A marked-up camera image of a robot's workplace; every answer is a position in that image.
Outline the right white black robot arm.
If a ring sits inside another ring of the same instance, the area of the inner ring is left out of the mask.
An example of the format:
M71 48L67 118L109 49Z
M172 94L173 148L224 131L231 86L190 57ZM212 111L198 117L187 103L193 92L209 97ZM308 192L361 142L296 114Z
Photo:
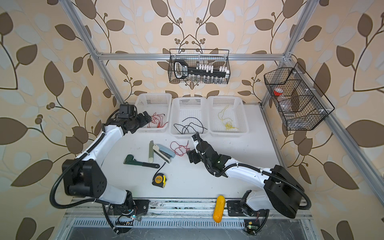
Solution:
M259 191L246 191L235 207L240 214L256 219L261 212L265 213L261 223L245 226L248 235L256 236L262 230L272 209L284 217L294 219L298 210L309 210L312 207L304 188L284 167L254 167L230 156L218 154L199 133L192 135L192 139L195 148L187 152L191 163L203 163L206 170L216 178L235 178L259 188Z

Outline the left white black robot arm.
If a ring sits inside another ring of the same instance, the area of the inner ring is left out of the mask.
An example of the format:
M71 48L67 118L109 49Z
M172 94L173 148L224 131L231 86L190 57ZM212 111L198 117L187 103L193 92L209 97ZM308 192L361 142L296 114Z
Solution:
M128 216L137 213L132 193L110 185L102 171L105 158L114 145L127 133L134 134L138 129L152 121L147 112L139 113L135 105L121 104L102 124L102 130L96 140L73 160L62 164L62 174L54 183L50 192L50 203L56 209L69 209L85 203L102 205L103 214L108 225L119 235L117 228L108 216L108 206L121 206L127 209ZM64 185L66 195L82 197L74 204L59 204L56 191L60 184Z

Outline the left white plastic basket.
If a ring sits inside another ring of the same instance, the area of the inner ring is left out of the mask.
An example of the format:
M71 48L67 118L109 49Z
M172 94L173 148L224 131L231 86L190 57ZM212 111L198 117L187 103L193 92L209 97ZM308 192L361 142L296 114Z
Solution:
M147 112L152 121L137 130L137 133L164 133L171 114L172 95L168 93L149 93L138 96L135 106L139 113Z

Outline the white plastic basket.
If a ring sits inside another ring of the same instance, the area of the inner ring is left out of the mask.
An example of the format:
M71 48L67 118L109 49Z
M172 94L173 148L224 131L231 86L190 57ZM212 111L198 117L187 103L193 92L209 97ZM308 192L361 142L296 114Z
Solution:
M246 111L241 98L210 96L209 132L214 137L241 137L249 132Z
M171 114L172 95L168 93L149 93L138 96L135 106L139 113L147 112L152 121L137 130L137 133L164 133Z
M203 97L182 97L172 100L170 134L178 139L189 138L198 132L209 133L208 100Z

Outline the green cylindrical marker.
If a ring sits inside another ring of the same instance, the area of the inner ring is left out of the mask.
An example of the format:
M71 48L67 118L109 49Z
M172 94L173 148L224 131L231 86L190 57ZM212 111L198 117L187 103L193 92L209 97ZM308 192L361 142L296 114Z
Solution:
M149 163L154 162L154 141L150 141L149 143Z

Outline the yellow black tape measure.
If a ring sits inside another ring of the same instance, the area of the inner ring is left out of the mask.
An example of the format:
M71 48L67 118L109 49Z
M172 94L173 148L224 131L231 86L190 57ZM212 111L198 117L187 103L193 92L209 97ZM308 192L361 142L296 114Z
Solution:
M163 173L157 173L153 177L152 185L160 188L166 186L167 178Z

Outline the middle white plastic basket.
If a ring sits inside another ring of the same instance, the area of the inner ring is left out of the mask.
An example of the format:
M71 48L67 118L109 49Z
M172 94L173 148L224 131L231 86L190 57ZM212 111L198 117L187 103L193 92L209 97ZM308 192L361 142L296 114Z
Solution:
M209 133L208 100L203 97L182 97L172 100L170 134L178 139L189 138L198 132Z

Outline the right white plastic basket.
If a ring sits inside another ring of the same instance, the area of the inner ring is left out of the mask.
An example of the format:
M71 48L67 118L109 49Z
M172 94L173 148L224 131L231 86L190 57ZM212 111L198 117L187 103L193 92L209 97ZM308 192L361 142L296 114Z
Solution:
M209 132L214 137L241 137L249 132L246 111L241 98L210 96Z

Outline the yellow corn toy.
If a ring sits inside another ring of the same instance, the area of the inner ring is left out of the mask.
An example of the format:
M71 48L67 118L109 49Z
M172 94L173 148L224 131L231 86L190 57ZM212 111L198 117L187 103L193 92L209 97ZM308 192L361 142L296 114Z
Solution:
M216 223L220 223L223 218L224 209L226 206L226 199L224 196L218 196L216 200L216 205L213 213L213 220Z

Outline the black socket tool set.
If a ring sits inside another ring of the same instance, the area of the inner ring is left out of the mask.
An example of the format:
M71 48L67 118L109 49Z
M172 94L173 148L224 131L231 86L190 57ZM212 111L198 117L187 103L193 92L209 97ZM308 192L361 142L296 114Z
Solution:
M230 70L227 67L220 66L218 69L215 69L213 65L202 65L197 64L195 67L190 66L184 60L175 60L173 63L173 72L177 79L194 79L201 76L223 78L228 79L231 75Z

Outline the red white item in basket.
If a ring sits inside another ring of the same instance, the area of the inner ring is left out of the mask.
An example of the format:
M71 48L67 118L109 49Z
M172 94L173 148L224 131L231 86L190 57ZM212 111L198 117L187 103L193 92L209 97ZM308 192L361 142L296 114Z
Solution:
M279 97L283 95L284 90L282 88L276 87L274 88L273 93L274 93L274 96Z

